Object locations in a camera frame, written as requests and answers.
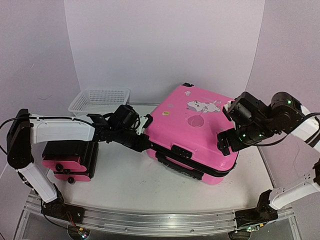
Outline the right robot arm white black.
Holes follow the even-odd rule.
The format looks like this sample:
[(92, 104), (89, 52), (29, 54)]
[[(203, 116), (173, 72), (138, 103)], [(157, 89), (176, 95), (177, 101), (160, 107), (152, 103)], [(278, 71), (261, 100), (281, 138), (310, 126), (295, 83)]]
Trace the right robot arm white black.
[[(320, 150), (320, 114), (311, 112), (291, 94), (275, 93), (265, 104), (249, 92), (228, 101), (224, 116), (233, 122), (230, 129), (217, 134), (217, 148), (224, 156), (248, 147), (267, 148), (279, 145), (286, 138), (295, 138), (309, 148)], [(252, 209), (252, 218), (262, 222), (272, 209), (282, 207), (320, 191), (320, 164), (294, 182), (270, 190), (266, 202)]]

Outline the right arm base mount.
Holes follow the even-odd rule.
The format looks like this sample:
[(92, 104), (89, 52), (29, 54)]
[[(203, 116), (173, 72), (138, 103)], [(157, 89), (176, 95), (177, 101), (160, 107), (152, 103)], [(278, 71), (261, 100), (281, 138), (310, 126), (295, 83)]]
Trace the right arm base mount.
[(256, 207), (237, 210), (234, 213), (236, 230), (255, 227), (278, 219), (278, 211), (270, 206), (269, 197), (271, 192), (272, 190), (269, 189), (261, 193)]

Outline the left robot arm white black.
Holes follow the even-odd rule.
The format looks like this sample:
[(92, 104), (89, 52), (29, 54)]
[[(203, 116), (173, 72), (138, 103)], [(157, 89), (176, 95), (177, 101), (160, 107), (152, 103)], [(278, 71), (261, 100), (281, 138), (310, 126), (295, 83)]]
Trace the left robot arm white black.
[(21, 109), (7, 133), (7, 163), (22, 182), (48, 204), (48, 211), (57, 219), (67, 214), (67, 207), (57, 186), (40, 170), (32, 155), (32, 145), (52, 141), (116, 142), (136, 152), (151, 148), (140, 116), (129, 106), (124, 112), (88, 114), (90, 122), (71, 116), (41, 116)]

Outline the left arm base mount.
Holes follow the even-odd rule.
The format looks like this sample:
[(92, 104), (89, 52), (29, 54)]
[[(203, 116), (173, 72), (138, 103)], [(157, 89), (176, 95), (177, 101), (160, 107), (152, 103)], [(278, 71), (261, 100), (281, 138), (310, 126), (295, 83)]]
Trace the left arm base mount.
[(41, 212), (45, 216), (55, 219), (81, 224), (84, 219), (85, 209), (83, 207), (65, 203), (64, 198), (59, 195), (55, 200), (43, 202)]

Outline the pink hard-shell suitcase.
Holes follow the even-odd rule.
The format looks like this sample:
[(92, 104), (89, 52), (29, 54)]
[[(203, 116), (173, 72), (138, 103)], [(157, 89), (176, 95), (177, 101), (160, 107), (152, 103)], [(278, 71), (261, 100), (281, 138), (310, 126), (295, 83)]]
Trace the pink hard-shell suitcase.
[(235, 166), (238, 152), (224, 156), (217, 135), (234, 127), (223, 114), (231, 98), (191, 84), (178, 86), (150, 114), (144, 133), (149, 157), (209, 185), (219, 184)]

